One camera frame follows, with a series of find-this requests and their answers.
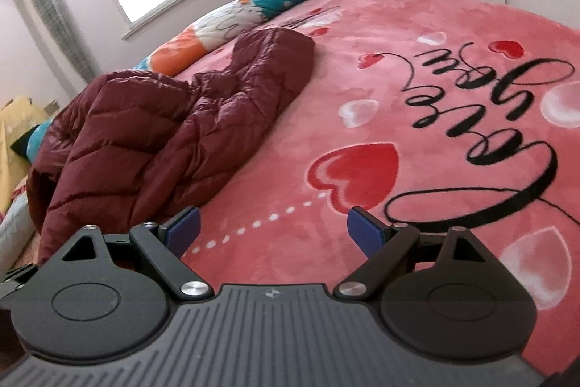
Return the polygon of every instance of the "ribbed black plate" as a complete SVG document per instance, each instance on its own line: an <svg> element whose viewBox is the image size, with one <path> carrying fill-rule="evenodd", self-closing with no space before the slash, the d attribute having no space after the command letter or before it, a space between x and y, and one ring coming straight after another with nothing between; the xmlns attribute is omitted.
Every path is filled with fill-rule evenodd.
<svg viewBox="0 0 580 387"><path fill-rule="evenodd" d="M427 360L402 348L358 303L322 285L227 285L181 305L143 350L96 366L27 357L1 387L536 387L519 357L476 366Z"/></svg>

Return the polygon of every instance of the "white dotted line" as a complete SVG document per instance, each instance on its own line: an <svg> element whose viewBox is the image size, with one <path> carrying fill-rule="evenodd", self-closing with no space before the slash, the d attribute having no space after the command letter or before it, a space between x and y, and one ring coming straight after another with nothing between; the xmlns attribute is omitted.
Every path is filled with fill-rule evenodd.
<svg viewBox="0 0 580 387"><path fill-rule="evenodd" d="M328 195L328 193L326 193L326 192L320 192L320 193L318 193L318 196L317 197L319 199L323 199L327 195ZM312 206L312 201L303 202L302 205L304 207L311 207ZM290 215L291 213L294 213L296 211L296 207L288 207L284 211L285 211L285 213L287 213L288 215ZM268 220L271 221L271 222L275 222L275 221L279 220L279 218L280 218L280 214L279 213L272 213L268 217ZM261 226L262 226L262 221L260 221L260 220L257 220L255 222L253 222L253 224L252 224L252 227L255 228L255 229L260 228ZM244 228L244 227L236 230L236 234L238 234L238 235L243 235L244 233L246 233L246 228ZM225 245L228 241L230 241L230 235L225 235L223 237L223 240L221 241L221 244ZM216 246L216 244L217 243L214 240L208 241L205 244L205 248L207 250L211 250L213 247ZM193 248L193 250L191 250L192 254L198 254L199 251L201 251L201 248L200 247L195 247L195 248Z"/></svg>

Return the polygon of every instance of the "white heart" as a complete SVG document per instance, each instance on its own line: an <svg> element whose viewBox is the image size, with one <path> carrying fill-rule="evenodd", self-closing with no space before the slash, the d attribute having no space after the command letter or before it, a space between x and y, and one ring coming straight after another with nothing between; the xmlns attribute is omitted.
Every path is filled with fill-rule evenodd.
<svg viewBox="0 0 580 387"><path fill-rule="evenodd" d="M377 101L361 99L342 104L338 109L338 115L342 117L342 123L347 129L354 129L370 122L378 110Z"/></svg>
<svg viewBox="0 0 580 387"><path fill-rule="evenodd" d="M540 109L544 118L558 127L580 128L580 81L550 89L544 94Z"/></svg>
<svg viewBox="0 0 580 387"><path fill-rule="evenodd" d="M538 310L556 307L568 292L572 257L555 226L514 241L500 261L531 294Z"/></svg>
<svg viewBox="0 0 580 387"><path fill-rule="evenodd" d="M427 35L421 35L417 38L417 41L419 43L425 43L427 45L436 47L447 42L447 35L445 35L443 32L433 32L428 33Z"/></svg>
<svg viewBox="0 0 580 387"><path fill-rule="evenodd" d="M320 15L314 15L314 17L308 19L300 27L301 28L322 27L324 25L329 25L332 24L333 22L339 21L341 18L342 11L339 10L322 12Z"/></svg>

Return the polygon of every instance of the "metal screw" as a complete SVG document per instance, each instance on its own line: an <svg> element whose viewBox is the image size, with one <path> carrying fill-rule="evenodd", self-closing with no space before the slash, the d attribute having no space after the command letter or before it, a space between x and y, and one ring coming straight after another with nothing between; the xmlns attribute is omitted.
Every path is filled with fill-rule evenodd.
<svg viewBox="0 0 580 387"><path fill-rule="evenodd" d="M338 291L348 297L356 297L366 292L366 285L357 282L342 283L338 286Z"/></svg>
<svg viewBox="0 0 580 387"><path fill-rule="evenodd" d="M193 295L193 296L203 295L204 293L208 293L209 290L210 286L201 281L190 281L188 283L183 284L181 288L181 291L185 295Z"/></svg>

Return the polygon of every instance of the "maroon puffer jacket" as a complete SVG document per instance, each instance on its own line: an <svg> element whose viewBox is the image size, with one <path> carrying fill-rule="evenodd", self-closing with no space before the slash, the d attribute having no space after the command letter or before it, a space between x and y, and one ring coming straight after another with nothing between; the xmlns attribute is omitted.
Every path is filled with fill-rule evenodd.
<svg viewBox="0 0 580 387"><path fill-rule="evenodd" d="M80 227L126 232L203 205L256 152L310 80L314 42L241 35L223 72L192 84L146 71L100 76L53 121L28 176L44 262Z"/></svg>

